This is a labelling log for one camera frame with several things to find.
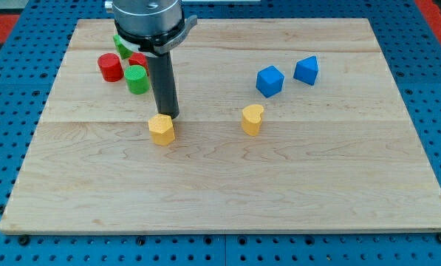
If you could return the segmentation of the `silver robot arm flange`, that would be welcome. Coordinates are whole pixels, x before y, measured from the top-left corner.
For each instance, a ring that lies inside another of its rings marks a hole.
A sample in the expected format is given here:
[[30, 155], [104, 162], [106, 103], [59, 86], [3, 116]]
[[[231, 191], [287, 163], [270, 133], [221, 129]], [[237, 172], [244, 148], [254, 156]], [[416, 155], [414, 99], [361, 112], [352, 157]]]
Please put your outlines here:
[[120, 43], [132, 52], [160, 57], [178, 47], [197, 25], [180, 0], [106, 0]]

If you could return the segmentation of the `green block behind arm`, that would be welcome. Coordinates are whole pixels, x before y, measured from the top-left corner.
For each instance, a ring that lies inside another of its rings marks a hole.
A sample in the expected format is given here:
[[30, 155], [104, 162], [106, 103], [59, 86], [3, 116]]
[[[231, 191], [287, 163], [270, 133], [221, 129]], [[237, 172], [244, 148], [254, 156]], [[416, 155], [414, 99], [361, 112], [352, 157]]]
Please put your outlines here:
[[119, 56], [122, 59], [130, 58], [133, 52], [131, 50], [129, 50], [128, 48], [126, 48], [122, 44], [122, 42], [120, 40], [120, 36], [119, 35], [113, 35], [112, 39], [113, 39], [113, 42], [114, 42], [115, 49], [117, 50]]

